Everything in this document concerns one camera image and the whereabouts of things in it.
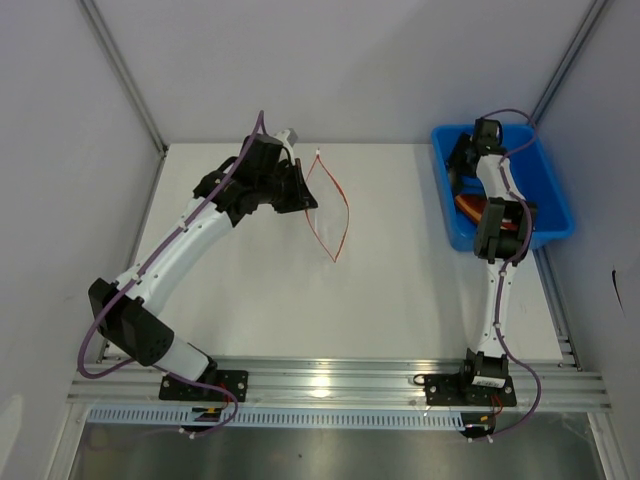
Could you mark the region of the clear zip top bag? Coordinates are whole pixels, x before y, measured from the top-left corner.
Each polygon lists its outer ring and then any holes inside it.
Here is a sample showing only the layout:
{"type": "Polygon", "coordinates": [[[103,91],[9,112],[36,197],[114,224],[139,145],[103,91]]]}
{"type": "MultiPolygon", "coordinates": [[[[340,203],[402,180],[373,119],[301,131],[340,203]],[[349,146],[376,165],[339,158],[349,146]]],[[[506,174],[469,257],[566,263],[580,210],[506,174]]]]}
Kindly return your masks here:
{"type": "Polygon", "coordinates": [[[350,204],[344,188],[316,149],[305,176],[318,206],[305,212],[315,240],[333,263],[337,263],[350,228],[350,204]]]}

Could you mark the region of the toy meat slice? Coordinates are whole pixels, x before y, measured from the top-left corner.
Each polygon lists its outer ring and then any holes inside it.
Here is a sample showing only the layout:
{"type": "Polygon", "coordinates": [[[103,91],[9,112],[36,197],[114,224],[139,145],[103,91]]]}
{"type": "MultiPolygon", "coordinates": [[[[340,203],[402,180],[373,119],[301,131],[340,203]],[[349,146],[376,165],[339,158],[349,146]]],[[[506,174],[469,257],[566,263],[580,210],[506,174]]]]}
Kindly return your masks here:
{"type": "Polygon", "coordinates": [[[519,226],[505,217],[513,202],[500,197],[483,197],[475,194],[459,194],[454,198],[458,210],[466,215],[485,233],[517,232],[519,226]]]}

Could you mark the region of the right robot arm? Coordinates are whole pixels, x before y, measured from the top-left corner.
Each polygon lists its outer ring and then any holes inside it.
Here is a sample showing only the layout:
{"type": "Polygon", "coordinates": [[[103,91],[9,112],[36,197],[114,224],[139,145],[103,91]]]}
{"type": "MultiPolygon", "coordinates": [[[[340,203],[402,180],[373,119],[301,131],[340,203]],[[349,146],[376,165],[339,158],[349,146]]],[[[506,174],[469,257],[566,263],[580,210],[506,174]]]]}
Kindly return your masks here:
{"type": "Polygon", "coordinates": [[[516,268],[530,246],[536,206],[526,202],[516,186],[497,120],[476,119],[473,131],[459,136],[446,166],[455,195],[462,193],[464,180],[471,178],[480,181],[485,194],[484,206],[474,213],[473,253],[486,265],[487,301],[475,342],[456,380],[458,395],[475,404],[493,388],[505,388],[509,378],[501,317],[506,314],[516,268]]]}

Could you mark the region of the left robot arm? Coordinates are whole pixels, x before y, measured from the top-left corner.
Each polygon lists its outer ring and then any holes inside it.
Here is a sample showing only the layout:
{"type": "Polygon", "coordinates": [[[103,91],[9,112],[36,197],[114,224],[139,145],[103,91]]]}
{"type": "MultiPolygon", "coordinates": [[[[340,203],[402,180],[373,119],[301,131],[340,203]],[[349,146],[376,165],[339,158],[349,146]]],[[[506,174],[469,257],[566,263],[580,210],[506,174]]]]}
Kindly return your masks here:
{"type": "Polygon", "coordinates": [[[194,399],[215,392],[214,362],[180,339],[160,314],[202,255],[259,206],[278,214],[317,208],[293,152],[296,141],[292,129],[246,137],[239,155],[200,180],[179,220],[148,256],[114,281],[99,278],[89,289],[97,332],[132,361],[182,378],[194,399]]]}

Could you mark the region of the blue plastic bin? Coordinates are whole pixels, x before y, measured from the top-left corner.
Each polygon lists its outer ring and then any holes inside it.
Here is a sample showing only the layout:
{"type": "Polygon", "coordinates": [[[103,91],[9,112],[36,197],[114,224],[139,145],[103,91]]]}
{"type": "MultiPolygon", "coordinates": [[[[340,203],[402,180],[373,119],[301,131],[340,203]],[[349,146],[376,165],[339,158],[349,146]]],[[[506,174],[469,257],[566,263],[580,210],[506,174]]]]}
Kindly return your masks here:
{"type": "MultiPolygon", "coordinates": [[[[441,125],[431,132],[435,156],[433,170],[445,229],[451,247],[459,252],[473,250],[476,226],[455,206],[446,161],[460,135],[472,132],[471,124],[441,125]]],[[[569,203],[542,143],[536,141],[527,149],[512,155],[510,168],[516,186],[524,198],[534,202],[538,207],[530,248],[536,250],[551,241],[571,236],[575,224],[569,203]]]]}

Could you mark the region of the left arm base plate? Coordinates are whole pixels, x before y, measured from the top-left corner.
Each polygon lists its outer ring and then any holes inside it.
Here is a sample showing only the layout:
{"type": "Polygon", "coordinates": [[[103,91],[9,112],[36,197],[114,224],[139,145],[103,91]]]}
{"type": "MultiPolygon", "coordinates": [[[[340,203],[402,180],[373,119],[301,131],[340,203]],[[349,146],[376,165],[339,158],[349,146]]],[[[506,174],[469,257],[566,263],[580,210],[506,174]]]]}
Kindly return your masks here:
{"type": "Polygon", "coordinates": [[[198,382],[206,384],[207,387],[194,386],[166,376],[160,384],[159,399],[180,402],[231,402],[232,399],[221,392],[223,389],[232,394],[239,403],[244,403],[249,386],[249,372],[211,370],[205,372],[198,382]]]}

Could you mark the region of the right frame post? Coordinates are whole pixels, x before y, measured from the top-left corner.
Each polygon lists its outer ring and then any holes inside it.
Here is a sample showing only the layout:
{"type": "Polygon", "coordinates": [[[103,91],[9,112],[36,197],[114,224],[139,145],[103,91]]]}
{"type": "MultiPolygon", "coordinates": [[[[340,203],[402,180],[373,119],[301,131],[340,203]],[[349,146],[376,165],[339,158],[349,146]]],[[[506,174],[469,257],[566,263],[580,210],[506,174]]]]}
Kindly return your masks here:
{"type": "Polygon", "coordinates": [[[542,124],[573,68],[581,55],[586,52],[590,40],[614,4],[613,0],[593,0],[588,3],[585,14],[530,113],[529,125],[539,127],[542,124]]]}

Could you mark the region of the frame post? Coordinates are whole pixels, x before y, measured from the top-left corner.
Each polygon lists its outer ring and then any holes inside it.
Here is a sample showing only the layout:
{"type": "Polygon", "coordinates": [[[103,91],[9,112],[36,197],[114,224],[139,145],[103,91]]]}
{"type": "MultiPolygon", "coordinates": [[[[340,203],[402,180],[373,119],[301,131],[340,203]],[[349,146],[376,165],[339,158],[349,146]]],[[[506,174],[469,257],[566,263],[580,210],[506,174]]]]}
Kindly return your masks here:
{"type": "Polygon", "coordinates": [[[590,40],[614,4],[613,0],[593,0],[588,3],[585,14],[530,113],[529,125],[539,127],[542,124],[573,68],[581,55],[586,52],[590,40]]]}
{"type": "Polygon", "coordinates": [[[156,121],[153,119],[151,111],[101,12],[98,2],[94,0],[78,0],[76,4],[146,135],[155,150],[160,155],[164,155],[168,150],[167,143],[156,121]]]}

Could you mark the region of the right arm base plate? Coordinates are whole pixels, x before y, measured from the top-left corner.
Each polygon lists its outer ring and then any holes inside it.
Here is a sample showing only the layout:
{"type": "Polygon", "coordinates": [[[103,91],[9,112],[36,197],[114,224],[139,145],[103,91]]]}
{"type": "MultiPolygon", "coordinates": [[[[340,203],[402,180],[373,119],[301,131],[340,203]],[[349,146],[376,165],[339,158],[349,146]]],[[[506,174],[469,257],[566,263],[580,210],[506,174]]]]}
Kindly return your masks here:
{"type": "Polygon", "coordinates": [[[421,387],[429,406],[441,407],[515,407],[517,398],[513,382],[508,378],[502,389],[465,386],[459,374],[416,374],[415,386],[421,387]]]}

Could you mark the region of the aluminium rail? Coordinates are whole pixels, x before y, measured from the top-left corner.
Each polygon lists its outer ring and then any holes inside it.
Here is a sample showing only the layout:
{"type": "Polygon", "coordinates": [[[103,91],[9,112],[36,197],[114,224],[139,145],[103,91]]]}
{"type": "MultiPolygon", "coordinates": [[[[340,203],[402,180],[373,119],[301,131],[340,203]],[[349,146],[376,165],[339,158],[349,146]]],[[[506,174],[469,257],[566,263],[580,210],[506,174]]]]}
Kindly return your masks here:
{"type": "MultiPolygon", "coordinates": [[[[248,373],[247,406],[405,410],[425,401],[416,374],[454,373],[457,362],[435,360],[277,359],[228,357],[218,365],[248,373]]],[[[612,403],[599,373],[539,364],[541,412],[608,412],[612,403]]],[[[162,375],[136,364],[97,380],[75,375],[70,403],[156,404],[162,375]]]]}

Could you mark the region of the left frame post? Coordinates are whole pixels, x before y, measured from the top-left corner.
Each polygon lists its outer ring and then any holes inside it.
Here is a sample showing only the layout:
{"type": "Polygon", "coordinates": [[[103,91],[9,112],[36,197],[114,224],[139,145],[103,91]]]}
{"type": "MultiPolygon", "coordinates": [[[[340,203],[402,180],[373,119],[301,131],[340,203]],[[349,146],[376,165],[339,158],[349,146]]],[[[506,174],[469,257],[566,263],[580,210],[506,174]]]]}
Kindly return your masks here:
{"type": "Polygon", "coordinates": [[[153,119],[151,111],[101,12],[98,2],[94,0],[78,0],[76,4],[146,135],[155,150],[160,155],[164,155],[168,150],[167,143],[156,121],[153,119]]]}

